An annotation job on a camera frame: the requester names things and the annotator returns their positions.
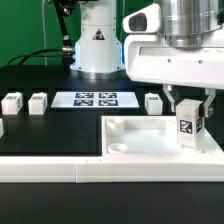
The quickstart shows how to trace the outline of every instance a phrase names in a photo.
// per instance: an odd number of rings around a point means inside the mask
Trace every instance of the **white surface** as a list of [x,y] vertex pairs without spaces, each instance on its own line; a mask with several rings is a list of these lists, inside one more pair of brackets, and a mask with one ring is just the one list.
[[148,115],[162,115],[163,101],[158,94],[145,94],[145,108]]
[[[51,105],[52,108],[138,108],[139,104],[134,92],[113,92],[116,94],[115,98],[108,98],[107,95],[112,92],[57,92],[54,101]],[[82,94],[83,98],[77,98],[77,94]],[[93,98],[85,97],[85,94],[94,94]],[[105,98],[100,98],[99,94],[105,94]],[[88,103],[83,103],[80,106],[75,106],[74,102],[90,101],[92,106]],[[111,102],[112,106],[100,105],[102,102]]]
[[[144,32],[140,31],[133,32],[129,28],[129,20],[131,17],[139,13],[145,14],[147,18],[147,29]],[[138,12],[131,14],[130,16],[125,17],[123,20],[123,27],[126,33],[156,33],[159,31],[160,25],[161,25],[161,17],[160,17],[160,7],[158,4],[152,4],[142,10],[139,10]]]
[[224,89],[224,30],[205,33],[201,48],[171,48],[157,34],[129,35],[125,63],[134,81]]
[[16,115],[23,106],[22,93],[8,93],[1,101],[2,114]]
[[34,93],[28,101],[30,115],[43,115],[47,108],[47,94]]

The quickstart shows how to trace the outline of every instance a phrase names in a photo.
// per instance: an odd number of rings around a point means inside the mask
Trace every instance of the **black tabletop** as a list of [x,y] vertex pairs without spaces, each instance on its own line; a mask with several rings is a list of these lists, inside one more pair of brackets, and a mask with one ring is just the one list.
[[[134,91],[139,109],[129,110],[53,110],[48,108],[43,117],[30,117],[27,102],[33,92],[48,93],[49,103],[56,91]],[[164,100],[163,113],[172,115],[161,86],[131,82],[125,75],[111,81],[87,81],[64,73],[60,67],[11,66],[0,69],[0,97],[8,92],[21,91],[25,105],[16,117],[3,116],[6,136],[0,142],[2,155],[61,155],[59,146],[68,143],[82,145],[79,138],[85,133],[92,136],[95,146],[85,151],[85,146],[65,154],[100,154],[100,117],[106,115],[146,115],[144,94],[159,93]],[[180,88],[184,97],[201,99],[199,89]],[[216,97],[216,112],[206,120],[206,128],[222,145],[223,142],[223,96]],[[80,133],[76,128],[85,118],[87,129]],[[28,144],[35,142],[31,151]],[[0,184],[1,223],[224,223],[223,183],[95,183],[95,184]]]

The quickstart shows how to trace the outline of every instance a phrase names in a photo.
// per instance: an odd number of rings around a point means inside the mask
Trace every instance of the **white tray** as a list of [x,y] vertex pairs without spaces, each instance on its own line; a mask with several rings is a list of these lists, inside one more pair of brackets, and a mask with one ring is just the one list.
[[[198,149],[183,148],[176,143],[175,117],[119,117],[120,136],[107,134],[111,118],[102,117],[102,159],[77,163],[77,182],[224,181],[224,153],[206,130]],[[114,143],[129,149],[110,153]]]

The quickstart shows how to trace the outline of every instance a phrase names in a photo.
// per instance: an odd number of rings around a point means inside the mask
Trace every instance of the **white block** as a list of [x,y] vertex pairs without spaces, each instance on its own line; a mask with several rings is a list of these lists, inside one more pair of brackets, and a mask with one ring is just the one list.
[[23,106],[22,93],[8,93],[1,101],[2,114],[16,115]]
[[0,119],[0,138],[4,135],[3,121]]
[[162,115],[163,101],[158,94],[145,94],[145,108],[148,115]]
[[177,139],[183,146],[197,148],[203,142],[204,118],[199,116],[201,103],[185,99],[176,107]]
[[30,115],[43,115],[47,108],[47,94],[34,93],[30,98],[28,105]]

